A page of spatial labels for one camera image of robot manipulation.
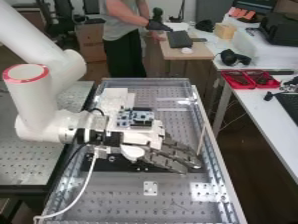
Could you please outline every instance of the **white cable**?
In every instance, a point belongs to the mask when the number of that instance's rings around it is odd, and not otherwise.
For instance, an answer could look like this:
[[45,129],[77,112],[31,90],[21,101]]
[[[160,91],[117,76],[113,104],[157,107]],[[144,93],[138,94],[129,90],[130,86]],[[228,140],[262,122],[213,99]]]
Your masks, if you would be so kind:
[[75,206],[75,204],[77,203],[79,199],[81,198],[81,195],[83,195],[83,193],[84,193],[84,191],[85,191],[85,189],[87,189],[87,185],[88,185],[88,183],[89,183],[89,181],[91,181],[91,176],[92,176],[92,173],[93,173],[93,169],[95,169],[95,165],[96,165],[96,160],[97,160],[97,158],[99,158],[99,151],[96,150],[96,151],[95,151],[93,160],[92,160],[92,164],[91,164],[91,169],[89,169],[88,176],[87,176],[87,180],[85,180],[84,186],[83,186],[83,188],[81,188],[81,191],[80,191],[80,193],[79,193],[76,199],[73,200],[72,204],[69,204],[68,207],[64,208],[60,212],[56,212],[56,213],[53,213],[53,214],[51,214],[51,215],[35,216],[35,217],[33,217],[33,223],[35,223],[35,224],[37,224],[39,219],[49,219],[49,218],[53,218],[55,216],[59,216],[59,215],[61,215],[63,213],[65,213],[65,212]]
[[232,123],[234,123],[236,121],[238,121],[244,116],[246,115],[246,113],[244,113],[240,117],[237,117],[232,122],[229,122],[225,126],[224,126],[224,128],[220,130],[220,131],[222,131]]

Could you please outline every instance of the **perforated metal table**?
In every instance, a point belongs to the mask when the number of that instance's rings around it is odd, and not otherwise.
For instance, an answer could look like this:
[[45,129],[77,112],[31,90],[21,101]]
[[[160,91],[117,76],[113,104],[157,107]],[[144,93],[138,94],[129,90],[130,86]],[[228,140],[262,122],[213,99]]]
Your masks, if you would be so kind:
[[[105,88],[128,88],[136,106],[154,109],[174,140],[197,150],[202,126],[204,168],[178,175],[154,172],[93,172],[85,193],[75,207],[47,224],[233,223],[246,224],[206,113],[188,79],[109,79],[97,89],[93,106]],[[87,173],[81,171],[85,148],[73,160],[51,195],[43,214],[60,211],[73,201]],[[145,181],[153,181],[157,195],[145,195]]]
[[[59,95],[59,107],[80,112],[93,82],[77,82]],[[21,141],[15,132],[17,111],[0,81],[0,193],[36,192],[49,184],[64,151],[63,144]]]

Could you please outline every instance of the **black electronic device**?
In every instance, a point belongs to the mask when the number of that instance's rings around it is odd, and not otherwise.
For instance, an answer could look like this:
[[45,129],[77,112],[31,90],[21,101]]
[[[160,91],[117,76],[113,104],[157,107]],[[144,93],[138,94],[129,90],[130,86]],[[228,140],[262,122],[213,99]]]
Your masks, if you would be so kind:
[[224,64],[228,66],[234,66],[237,63],[249,65],[252,62],[250,57],[241,55],[241,54],[236,54],[230,49],[224,50],[221,52],[221,60],[222,60]]
[[275,97],[293,121],[298,125],[298,93],[279,93],[275,94]]
[[214,24],[213,24],[212,20],[206,19],[206,20],[202,20],[201,22],[198,22],[196,24],[196,29],[212,33],[214,30]]
[[269,43],[298,47],[297,15],[270,13],[261,22],[260,30]]
[[169,32],[168,39],[170,48],[192,48],[193,47],[193,40],[189,37],[189,34],[186,31],[176,31]]
[[233,6],[236,8],[256,11],[258,14],[266,15],[277,5],[277,0],[236,0]]
[[192,38],[193,42],[200,42],[200,43],[205,43],[208,42],[206,38]]
[[87,15],[100,14],[100,1],[84,0],[84,11]]

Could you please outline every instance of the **cable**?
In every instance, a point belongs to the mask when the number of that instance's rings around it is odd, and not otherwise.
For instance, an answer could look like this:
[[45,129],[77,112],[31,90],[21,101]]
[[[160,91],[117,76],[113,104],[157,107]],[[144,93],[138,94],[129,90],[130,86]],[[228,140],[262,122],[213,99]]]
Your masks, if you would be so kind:
[[220,131],[222,131],[232,123],[234,123],[236,121],[238,121],[244,116],[246,115],[246,113],[244,113],[240,117],[237,117],[232,122],[229,122],[225,126],[224,126],[224,128],[221,128],[221,130]]
[[99,111],[101,115],[105,116],[105,113],[100,108],[93,108],[89,112],[92,113],[93,111]]
[[[91,144],[91,142],[84,143],[83,145],[80,145],[80,146],[77,147],[75,153],[73,153],[72,156],[69,157],[69,159],[68,159],[68,161],[67,161],[67,163],[65,163],[65,165],[64,165],[64,167],[63,167],[63,169],[61,169],[61,171],[60,171],[60,173],[59,173],[59,175],[57,175],[60,178],[63,177],[63,174],[64,174],[64,172],[65,172],[65,170],[67,170],[67,168],[68,168],[68,166],[69,166],[69,164],[71,164],[71,162],[72,162],[75,156],[77,155],[77,153],[81,151],[81,149],[83,149],[88,144]],[[55,184],[55,186],[52,187],[52,189],[55,189],[55,188],[57,187],[57,184],[59,184],[59,181],[56,182],[56,184]],[[51,194],[48,194],[48,197],[47,197],[47,199],[44,200],[45,203],[47,203],[47,201],[48,201],[48,199],[49,199],[49,196],[51,196]]]
[[77,201],[79,201],[80,198],[81,198],[81,195],[83,195],[83,193],[84,193],[84,191],[85,191],[85,189],[87,189],[88,183],[89,183],[89,181],[91,181],[91,176],[92,176],[92,173],[93,173],[93,169],[95,169],[95,165],[96,165],[96,160],[97,160],[97,158],[99,158],[99,151],[95,150],[95,155],[93,155],[93,159],[92,159],[92,164],[91,164],[89,172],[88,172],[88,175],[87,175],[87,180],[85,180],[85,183],[84,183],[84,186],[83,186],[83,188],[81,188],[81,191],[80,191],[80,193],[79,193],[76,199],[73,200],[73,202],[72,202],[72,203],[68,205],[68,207],[64,208],[60,212],[56,212],[56,213],[53,213],[53,214],[44,215],[44,216],[35,216],[35,217],[33,217],[33,223],[35,223],[35,224],[37,224],[39,219],[49,219],[49,218],[53,218],[53,217],[61,215],[63,213],[65,213],[65,212],[75,206],[75,204],[77,203]]

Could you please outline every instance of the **cardboard box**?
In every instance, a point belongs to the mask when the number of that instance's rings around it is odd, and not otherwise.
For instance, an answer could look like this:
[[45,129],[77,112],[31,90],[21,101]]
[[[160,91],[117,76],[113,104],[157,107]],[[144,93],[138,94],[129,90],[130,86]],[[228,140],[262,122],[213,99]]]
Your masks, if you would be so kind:
[[221,39],[233,39],[237,28],[233,25],[225,25],[222,23],[216,24],[214,34]]
[[87,62],[107,60],[104,44],[100,42],[84,43],[83,46],[80,46],[80,52]]
[[104,24],[85,24],[76,27],[80,52],[87,62],[107,60],[103,33]]

